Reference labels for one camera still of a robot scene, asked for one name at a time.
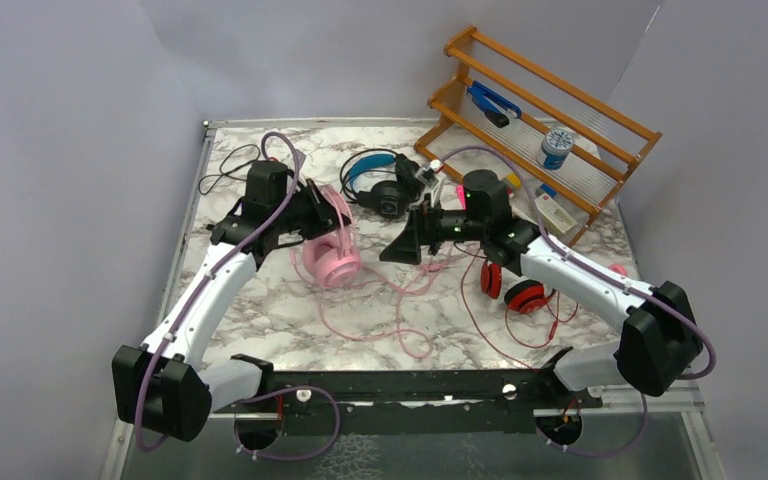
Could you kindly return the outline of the pink headphones with cable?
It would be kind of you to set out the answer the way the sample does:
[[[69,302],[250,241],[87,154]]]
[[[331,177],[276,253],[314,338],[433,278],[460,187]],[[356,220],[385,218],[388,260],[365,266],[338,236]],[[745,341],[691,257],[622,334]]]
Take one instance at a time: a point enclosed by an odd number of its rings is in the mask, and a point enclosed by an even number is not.
[[[404,285],[398,285],[379,270],[364,263],[358,246],[355,218],[343,196],[330,185],[321,187],[320,192],[327,203],[336,210],[337,229],[321,237],[304,241],[300,257],[297,257],[295,252],[290,253],[290,261],[298,277],[307,284],[322,289],[357,289],[368,283],[355,283],[354,280],[360,273],[368,272],[374,275],[370,281],[372,284],[383,284],[397,293],[394,327],[386,332],[360,336],[343,333],[328,322],[323,304],[318,303],[317,313],[322,325],[330,333],[350,342],[371,343],[394,337],[402,351],[409,357],[416,360],[429,357],[434,349],[431,338],[417,329],[405,328],[401,325],[402,300],[406,296],[420,296],[427,293],[444,269],[462,257],[447,254],[439,262],[423,264],[417,268],[417,274],[412,280]]]

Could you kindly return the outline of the black blue headphones with cable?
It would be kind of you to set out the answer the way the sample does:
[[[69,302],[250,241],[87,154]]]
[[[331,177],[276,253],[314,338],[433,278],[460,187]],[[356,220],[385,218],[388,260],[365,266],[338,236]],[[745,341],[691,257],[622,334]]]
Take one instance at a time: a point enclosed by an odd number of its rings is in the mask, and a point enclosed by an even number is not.
[[[387,219],[397,219],[419,200],[425,184],[416,175],[419,164],[406,155],[386,148],[362,150],[341,167],[340,191],[349,204],[358,205]],[[368,173],[392,174],[368,190],[358,190],[356,181]]]

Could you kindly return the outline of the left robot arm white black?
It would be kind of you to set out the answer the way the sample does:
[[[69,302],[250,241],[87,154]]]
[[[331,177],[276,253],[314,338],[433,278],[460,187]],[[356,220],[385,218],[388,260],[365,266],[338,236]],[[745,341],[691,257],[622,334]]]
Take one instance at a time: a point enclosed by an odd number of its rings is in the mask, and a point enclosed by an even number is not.
[[[273,401],[271,363],[244,354],[203,369],[203,356],[240,290],[252,280],[281,236],[314,240],[350,225],[333,205],[332,189],[301,181],[288,166],[256,161],[244,194],[210,229],[195,277],[166,317],[137,347],[112,359],[118,418],[164,438],[189,442],[208,417],[237,401],[250,410]]]

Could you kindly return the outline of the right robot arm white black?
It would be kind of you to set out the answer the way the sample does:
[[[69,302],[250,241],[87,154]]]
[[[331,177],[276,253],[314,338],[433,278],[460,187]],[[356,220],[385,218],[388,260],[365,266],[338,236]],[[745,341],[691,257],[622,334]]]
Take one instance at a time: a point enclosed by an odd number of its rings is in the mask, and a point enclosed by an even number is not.
[[[617,342],[559,356],[536,383],[545,404],[560,407],[578,391],[622,384],[660,396],[702,353],[703,335],[681,287],[620,275],[542,233],[513,213],[506,184],[490,170],[468,173],[463,186],[461,210],[445,210],[429,198],[412,207],[379,259],[417,265],[424,252],[434,255],[445,242],[474,241],[491,263],[570,297],[619,333]]]

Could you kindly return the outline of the pink highlighter marker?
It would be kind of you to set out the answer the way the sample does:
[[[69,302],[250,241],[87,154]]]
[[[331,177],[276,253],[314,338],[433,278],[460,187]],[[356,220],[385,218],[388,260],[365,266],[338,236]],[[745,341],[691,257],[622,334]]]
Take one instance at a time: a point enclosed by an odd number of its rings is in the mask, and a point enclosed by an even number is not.
[[[466,194],[462,185],[456,186],[456,193],[462,208],[466,208]]]

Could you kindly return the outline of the yellow red small block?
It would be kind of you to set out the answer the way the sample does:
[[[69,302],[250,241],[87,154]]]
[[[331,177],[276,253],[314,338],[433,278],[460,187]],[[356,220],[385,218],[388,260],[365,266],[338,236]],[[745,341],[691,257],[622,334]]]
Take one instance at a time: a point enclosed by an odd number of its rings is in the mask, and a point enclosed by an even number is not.
[[[506,175],[502,181],[506,185],[509,195],[514,195],[516,191],[522,188],[522,181],[514,173]]]

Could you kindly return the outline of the white small box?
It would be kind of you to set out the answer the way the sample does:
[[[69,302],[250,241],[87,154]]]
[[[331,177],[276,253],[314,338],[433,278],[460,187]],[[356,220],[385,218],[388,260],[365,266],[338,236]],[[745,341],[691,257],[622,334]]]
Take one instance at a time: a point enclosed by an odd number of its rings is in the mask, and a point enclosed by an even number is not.
[[[575,218],[548,194],[538,195],[535,206],[546,230],[558,238],[566,236],[578,225]]]

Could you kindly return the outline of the blue black tool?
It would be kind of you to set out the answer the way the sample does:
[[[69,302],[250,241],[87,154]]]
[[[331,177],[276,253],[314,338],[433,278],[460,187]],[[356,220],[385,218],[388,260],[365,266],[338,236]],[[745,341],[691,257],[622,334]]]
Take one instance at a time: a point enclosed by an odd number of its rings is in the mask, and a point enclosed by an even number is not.
[[[516,104],[479,81],[473,81],[466,88],[466,95],[496,128],[505,128],[512,120],[522,117],[522,110]]]

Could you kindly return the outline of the blue white round container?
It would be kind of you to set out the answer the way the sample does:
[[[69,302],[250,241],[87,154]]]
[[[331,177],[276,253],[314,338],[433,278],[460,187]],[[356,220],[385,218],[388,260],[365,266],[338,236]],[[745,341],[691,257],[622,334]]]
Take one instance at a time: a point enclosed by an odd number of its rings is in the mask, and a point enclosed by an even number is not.
[[[575,145],[574,137],[562,129],[550,129],[536,154],[537,162],[547,170],[560,169]]]

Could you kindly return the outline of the orange wooden rack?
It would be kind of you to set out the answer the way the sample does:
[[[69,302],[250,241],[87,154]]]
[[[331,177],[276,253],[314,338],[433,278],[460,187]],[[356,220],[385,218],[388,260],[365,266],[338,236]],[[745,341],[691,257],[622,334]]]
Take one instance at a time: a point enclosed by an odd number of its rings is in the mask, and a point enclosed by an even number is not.
[[[578,216],[568,244],[575,244],[596,222],[661,140],[645,126],[596,96],[494,40],[475,26],[451,37],[444,54],[455,60],[452,77],[429,97],[436,124],[415,144],[428,160],[442,154],[442,143],[456,133],[484,143],[511,158],[535,181],[557,192]],[[519,120],[496,128],[466,95],[479,81],[522,110]],[[543,168],[536,154],[550,129],[569,132],[572,151],[558,170]]]

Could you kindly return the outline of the small pink cup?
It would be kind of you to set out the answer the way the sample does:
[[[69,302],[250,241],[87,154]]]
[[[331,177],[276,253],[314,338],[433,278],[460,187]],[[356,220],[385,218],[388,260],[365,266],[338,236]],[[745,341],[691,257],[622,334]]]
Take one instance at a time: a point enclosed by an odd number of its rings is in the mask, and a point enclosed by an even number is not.
[[[618,263],[611,264],[609,266],[609,269],[612,272],[614,272],[614,273],[616,273],[616,274],[618,274],[618,275],[620,275],[622,277],[628,277],[629,276],[628,270],[623,265],[621,265],[621,264],[618,264]]]

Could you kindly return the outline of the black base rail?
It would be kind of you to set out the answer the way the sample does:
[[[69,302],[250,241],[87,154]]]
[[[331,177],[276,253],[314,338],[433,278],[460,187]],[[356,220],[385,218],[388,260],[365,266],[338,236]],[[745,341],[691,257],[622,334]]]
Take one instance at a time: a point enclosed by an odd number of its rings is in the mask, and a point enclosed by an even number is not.
[[[535,414],[595,409],[587,391],[565,390],[547,370],[277,371],[265,392],[279,400],[223,408],[285,435],[401,435],[535,431]]]

